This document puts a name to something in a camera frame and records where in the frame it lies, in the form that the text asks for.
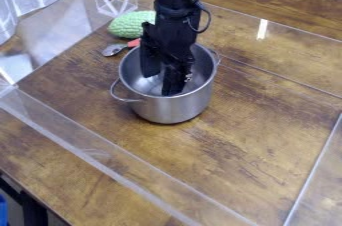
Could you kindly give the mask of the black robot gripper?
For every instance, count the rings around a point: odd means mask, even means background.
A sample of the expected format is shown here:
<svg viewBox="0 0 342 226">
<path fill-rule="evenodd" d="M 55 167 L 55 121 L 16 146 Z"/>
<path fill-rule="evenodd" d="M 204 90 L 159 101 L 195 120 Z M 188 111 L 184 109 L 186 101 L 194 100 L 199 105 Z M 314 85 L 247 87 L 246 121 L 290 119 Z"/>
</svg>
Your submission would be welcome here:
<svg viewBox="0 0 342 226">
<path fill-rule="evenodd" d="M 142 24 L 140 69 L 144 78 L 160 73 L 164 66 L 162 95 L 183 91 L 192 79 L 194 55 L 200 9 L 196 5 L 171 8 L 155 2 L 155 23 Z"/>
</svg>

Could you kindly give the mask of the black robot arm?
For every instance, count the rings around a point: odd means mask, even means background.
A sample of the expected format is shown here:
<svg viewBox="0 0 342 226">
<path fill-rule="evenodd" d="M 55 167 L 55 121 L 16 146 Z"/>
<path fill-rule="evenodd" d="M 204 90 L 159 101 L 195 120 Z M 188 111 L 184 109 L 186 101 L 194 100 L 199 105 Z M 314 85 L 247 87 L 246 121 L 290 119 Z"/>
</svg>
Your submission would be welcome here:
<svg viewBox="0 0 342 226">
<path fill-rule="evenodd" d="M 162 95 L 172 96 L 192 78 L 191 46 L 207 29 L 199 28 L 200 11 L 208 11 L 200 0 L 155 0 L 154 8 L 155 22 L 142 24 L 140 69 L 144 78 L 164 71 Z"/>
</svg>

